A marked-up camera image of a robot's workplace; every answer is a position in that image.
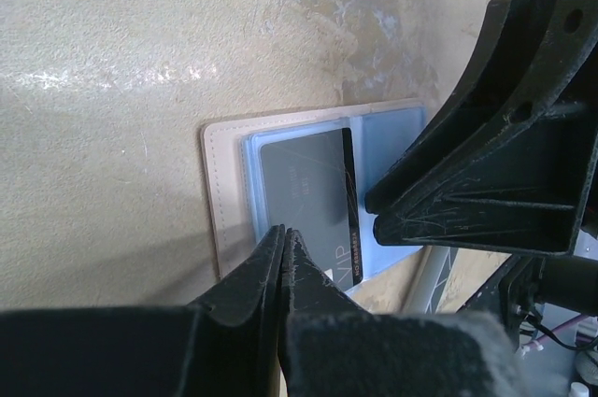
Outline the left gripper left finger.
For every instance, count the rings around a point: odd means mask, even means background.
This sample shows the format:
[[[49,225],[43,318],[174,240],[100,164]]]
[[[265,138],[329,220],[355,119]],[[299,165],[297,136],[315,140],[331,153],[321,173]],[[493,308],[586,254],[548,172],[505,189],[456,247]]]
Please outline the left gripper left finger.
[[[283,226],[187,305],[10,310],[5,396],[273,396],[278,393]]]

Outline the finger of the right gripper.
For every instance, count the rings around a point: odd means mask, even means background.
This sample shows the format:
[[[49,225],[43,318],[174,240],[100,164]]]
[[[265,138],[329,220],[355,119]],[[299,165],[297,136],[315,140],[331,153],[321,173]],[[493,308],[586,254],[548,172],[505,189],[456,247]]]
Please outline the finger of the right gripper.
[[[596,108],[557,105],[468,147],[377,214],[377,242],[571,254],[597,164]]]
[[[489,144],[520,133],[562,94],[597,43],[597,0],[491,0],[455,89],[423,132],[366,194],[370,213],[413,206]]]

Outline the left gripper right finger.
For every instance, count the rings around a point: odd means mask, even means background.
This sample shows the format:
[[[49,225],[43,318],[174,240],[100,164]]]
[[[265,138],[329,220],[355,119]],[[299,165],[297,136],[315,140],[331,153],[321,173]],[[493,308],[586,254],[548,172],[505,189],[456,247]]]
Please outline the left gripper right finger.
[[[291,396],[524,396],[513,347],[488,313],[372,314],[286,235],[279,345]]]

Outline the grey truss bar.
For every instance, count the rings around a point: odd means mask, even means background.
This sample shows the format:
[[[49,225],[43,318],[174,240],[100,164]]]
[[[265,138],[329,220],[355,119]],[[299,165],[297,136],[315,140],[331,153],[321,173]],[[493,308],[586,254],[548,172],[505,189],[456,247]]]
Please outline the grey truss bar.
[[[404,312],[433,314],[438,309],[457,253],[457,248],[424,249],[420,266],[402,307]]]

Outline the black base frame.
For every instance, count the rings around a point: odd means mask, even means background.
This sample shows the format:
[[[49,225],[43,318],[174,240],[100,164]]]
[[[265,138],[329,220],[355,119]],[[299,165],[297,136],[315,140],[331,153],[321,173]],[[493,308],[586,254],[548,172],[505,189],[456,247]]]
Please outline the black base frame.
[[[519,341],[526,322],[541,336],[560,347],[579,352],[597,349],[597,339],[581,345],[564,343],[556,328],[543,323],[540,305],[556,305],[577,312],[582,318],[597,316],[597,261],[566,256],[555,258],[508,258],[465,302],[461,310],[482,311],[495,316],[513,343]]]

